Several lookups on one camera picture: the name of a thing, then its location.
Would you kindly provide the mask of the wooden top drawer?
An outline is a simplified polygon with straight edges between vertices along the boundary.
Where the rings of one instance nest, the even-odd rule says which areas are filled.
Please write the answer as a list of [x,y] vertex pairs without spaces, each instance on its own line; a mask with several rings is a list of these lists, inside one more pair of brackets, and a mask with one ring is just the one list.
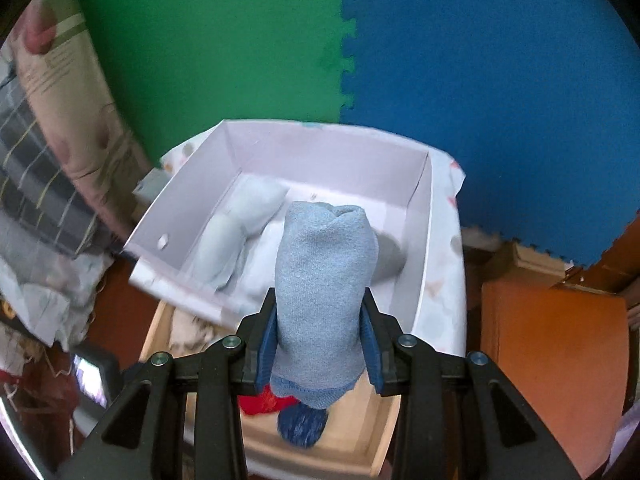
[[[161,301],[143,344],[141,361],[157,352],[174,358],[204,351],[232,334]],[[316,410],[270,385],[259,396],[239,396],[247,470],[271,479],[374,479],[383,472],[400,397],[383,398],[364,372],[329,408]]]

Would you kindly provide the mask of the orange wooden furniture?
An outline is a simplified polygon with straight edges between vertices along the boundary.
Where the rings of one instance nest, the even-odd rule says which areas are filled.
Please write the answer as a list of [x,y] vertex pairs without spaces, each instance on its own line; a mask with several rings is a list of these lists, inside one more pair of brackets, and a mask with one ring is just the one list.
[[480,348],[590,477],[608,461],[623,415],[625,300],[562,286],[561,260],[514,243],[483,274]]

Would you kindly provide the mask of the floral pink curtain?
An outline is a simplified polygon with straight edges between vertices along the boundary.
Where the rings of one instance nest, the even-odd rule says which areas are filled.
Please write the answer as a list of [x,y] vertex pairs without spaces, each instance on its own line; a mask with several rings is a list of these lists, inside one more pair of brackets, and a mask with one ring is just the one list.
[[151,165],[120,117],[79,0],[32,0],[9,34],[44,138],[85,202],[121,240]]

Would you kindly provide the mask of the navy patterned underwear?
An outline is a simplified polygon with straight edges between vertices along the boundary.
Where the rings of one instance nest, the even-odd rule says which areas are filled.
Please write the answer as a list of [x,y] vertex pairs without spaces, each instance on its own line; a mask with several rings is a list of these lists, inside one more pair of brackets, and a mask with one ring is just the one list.
[[327,410],[297,403],[280,411],[278,431],[289,444],[298,448],[312,448],[320,440],[328,419]]

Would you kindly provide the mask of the light blue knit sock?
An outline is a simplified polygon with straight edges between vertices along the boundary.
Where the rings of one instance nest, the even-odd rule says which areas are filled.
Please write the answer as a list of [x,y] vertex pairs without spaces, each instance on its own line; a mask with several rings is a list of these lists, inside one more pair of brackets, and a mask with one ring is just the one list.
[[360,309],[378,263],[378,238],[359,206],[294,202],[274,276],[276,396],[328,408],[364,371]]

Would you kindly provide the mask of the red embroidered underwear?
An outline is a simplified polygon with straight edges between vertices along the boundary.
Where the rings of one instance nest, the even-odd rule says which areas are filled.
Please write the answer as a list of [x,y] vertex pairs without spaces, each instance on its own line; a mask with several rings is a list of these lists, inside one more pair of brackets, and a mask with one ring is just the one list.
[[262,392],[257,396],[239,396],[238,403],[240,410],[246,416],[267,415],[279,413],[298,403],[294,396],[275,396],[270,385],[265,385]]

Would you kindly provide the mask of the white XINCCI shoe box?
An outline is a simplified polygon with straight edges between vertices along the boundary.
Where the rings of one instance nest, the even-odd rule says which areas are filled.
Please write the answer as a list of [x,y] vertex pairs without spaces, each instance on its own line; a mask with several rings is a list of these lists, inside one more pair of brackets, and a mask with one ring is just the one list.
[[131,281],[229,325],[274,290],[287,318],[370,290],[405,330],[423,298],[434,162],[378,129],[225,120],[178,146],[127,240]]

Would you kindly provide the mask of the long pale blue garment roll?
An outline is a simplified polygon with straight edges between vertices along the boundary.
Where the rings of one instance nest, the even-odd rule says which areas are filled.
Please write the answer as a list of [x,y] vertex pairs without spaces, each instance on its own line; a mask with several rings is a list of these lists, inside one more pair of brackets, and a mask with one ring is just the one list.
[[242,177],[209,218],[194,247],[190,277],[224,288],[244,261],[245,246],[259,235],[285,201],[288,187],[267,177]]

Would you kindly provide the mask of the white garment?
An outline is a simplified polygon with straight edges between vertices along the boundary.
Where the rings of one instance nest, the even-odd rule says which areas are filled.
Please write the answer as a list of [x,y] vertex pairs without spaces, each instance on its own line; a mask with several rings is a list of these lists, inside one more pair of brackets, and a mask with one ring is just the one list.
[[270,221],[245,244],[239,266],[219,292],[245,309],[259,307],[274,285],[274,269],[284,231],[284,221]]

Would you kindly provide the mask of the white floral bedsheet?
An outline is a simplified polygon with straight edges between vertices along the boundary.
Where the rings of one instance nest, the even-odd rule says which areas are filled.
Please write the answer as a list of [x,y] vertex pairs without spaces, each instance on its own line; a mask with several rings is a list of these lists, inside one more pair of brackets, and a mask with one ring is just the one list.
[[1,296],[41,342],[67,351],[85,339],[96,288],[112,265],[99,252],[70,258],[1,216]]

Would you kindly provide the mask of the plaid grey blanket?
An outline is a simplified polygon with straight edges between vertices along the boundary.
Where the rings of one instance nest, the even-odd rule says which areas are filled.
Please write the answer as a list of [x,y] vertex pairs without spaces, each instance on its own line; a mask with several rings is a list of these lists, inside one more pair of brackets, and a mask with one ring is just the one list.
[[1,83],[1,208],[36,237],[76,257],[101,221],[64,174],[14,74]]

